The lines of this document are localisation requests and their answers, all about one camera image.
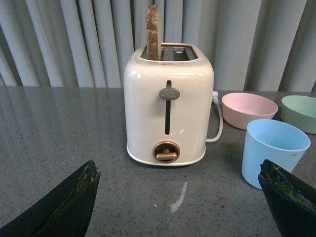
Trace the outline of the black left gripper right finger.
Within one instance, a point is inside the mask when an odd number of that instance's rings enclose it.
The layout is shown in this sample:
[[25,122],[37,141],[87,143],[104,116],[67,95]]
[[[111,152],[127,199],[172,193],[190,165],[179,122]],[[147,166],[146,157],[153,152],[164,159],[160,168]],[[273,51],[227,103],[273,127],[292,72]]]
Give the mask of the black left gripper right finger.
[[283,237],[316,235],[316,190],[266,159],[258,175],[270,212]]

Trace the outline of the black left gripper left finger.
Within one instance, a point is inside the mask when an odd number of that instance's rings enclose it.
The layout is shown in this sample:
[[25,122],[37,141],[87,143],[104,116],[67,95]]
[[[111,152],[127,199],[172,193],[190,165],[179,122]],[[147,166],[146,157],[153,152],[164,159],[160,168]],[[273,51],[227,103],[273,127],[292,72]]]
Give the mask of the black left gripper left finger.
[[90,160],[29,209],[3,226],[2,237],[83,237],[101,173]]

